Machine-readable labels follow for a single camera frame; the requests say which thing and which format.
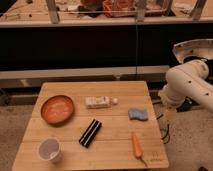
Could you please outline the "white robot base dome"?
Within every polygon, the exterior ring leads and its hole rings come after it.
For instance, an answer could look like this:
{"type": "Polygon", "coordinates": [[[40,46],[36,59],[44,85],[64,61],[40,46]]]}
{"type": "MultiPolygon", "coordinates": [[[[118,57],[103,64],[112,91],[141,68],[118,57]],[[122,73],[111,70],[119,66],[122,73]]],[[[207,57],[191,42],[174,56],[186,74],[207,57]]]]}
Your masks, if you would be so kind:
{"type": "Polygon", "coordinates": [[[190,56],[213,60],[213,39],[193,39],[173,46],[173,54],[179,63],[190,56]]]}

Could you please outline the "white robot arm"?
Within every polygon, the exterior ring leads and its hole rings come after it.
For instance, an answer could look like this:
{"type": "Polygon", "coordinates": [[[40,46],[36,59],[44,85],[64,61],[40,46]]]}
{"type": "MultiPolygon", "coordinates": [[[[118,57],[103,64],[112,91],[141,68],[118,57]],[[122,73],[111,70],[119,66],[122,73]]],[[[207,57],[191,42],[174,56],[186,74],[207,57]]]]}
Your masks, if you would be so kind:
{"type": "Polygon", "coordinates": [[[180,107],[189,97],[213,112],[213,85],[206,81],[208,75],[208,65],[202,60],[177,65],[166,72],[167,84],[158,95],[168,108],[180,107]]]}

